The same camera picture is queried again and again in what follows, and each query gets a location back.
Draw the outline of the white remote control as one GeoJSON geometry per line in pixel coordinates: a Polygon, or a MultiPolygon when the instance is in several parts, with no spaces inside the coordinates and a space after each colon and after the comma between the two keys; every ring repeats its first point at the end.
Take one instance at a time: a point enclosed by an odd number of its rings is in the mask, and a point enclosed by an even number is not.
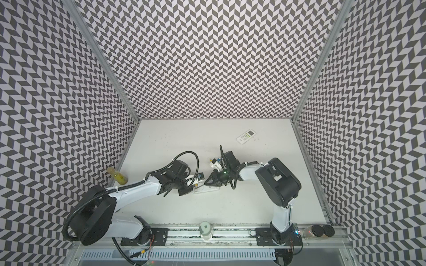
{"type": "Polygon", "coordinates": [[[220,189],[220,187],[214,187],[214,186],[205,186],[205,185],[199,185],[194,187],[193,194],[203,194],[208,192],[216,192],[220,189]]]}
{"type": "Polygon", "coordinates": [[[245,144],[247,143],[249,140],[251,140],[254,136],[256,135],[256,132],[253,130],[247,130],[246,132],[244,132],[243,134],[241,134],[239,137],[236,138],[236,141],[239,144],[245,144]]]}

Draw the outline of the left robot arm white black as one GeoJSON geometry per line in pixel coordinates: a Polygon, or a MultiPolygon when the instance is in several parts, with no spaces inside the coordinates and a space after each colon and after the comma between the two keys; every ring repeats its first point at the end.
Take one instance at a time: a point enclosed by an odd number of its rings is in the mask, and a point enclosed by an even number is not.
{"type": "Polygon", "coordinates": [[[172,190],[177,190],[181,196],[189,193],[193,182],[188,182],[187,178],[196,177],[199,165],[195,152],[184,151],[166,166],[148,172],[139,182],[108,188],[98,185],[91,187],[65,219],[63,238],[71,242],[79,241],[85,246],[102,238],[137,239],[149,225],[139,216],[126,218],[118,212],[143,198],[166,197],[172,190]],[[196,157],[194,174],[191,174],[189,165],[179,159],[183,155],[196,157]]]}

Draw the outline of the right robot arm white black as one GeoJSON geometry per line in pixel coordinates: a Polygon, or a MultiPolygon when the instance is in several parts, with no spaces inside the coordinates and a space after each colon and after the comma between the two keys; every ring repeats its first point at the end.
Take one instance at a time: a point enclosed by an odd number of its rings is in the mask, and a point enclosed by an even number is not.
{"type": "Polygon", "coordinates": [[[275,204],[270,222],[274,244],[279,246],[295,244],[296,229],[291,216],[293,201],[298,197],[302,185],[288,167],[277,157],[266,164],[258,161],[240,162],[232,151],[225,153],[222,147],[217,162],[220,167],[214,166],[204,185],[207,187],[230,185],[232,189],[236,189],[239,181],[259,180],[269,199],[275,204]]]}

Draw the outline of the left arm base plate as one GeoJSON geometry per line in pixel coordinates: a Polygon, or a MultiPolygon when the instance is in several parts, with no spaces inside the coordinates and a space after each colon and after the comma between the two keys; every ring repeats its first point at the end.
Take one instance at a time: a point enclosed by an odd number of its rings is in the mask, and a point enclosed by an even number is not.
{"type": "Polygon", "coordinates": [[[124,247],[165,246],[168,233],[168,228],[144,228],[136,238],[122,238],[120,244],[124,247]]]}

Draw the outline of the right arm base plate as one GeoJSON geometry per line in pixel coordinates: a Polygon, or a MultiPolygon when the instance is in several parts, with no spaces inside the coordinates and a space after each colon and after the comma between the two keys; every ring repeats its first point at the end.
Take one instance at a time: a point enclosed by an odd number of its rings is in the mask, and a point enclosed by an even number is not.
{"type": "Polygon", "coordinates": [[[255,238],[258,246],[296,246],[302,247],[303,242],[298,230],[291,226],[288,230],[281,233],[273,228],[256,228],[255,238]]]}

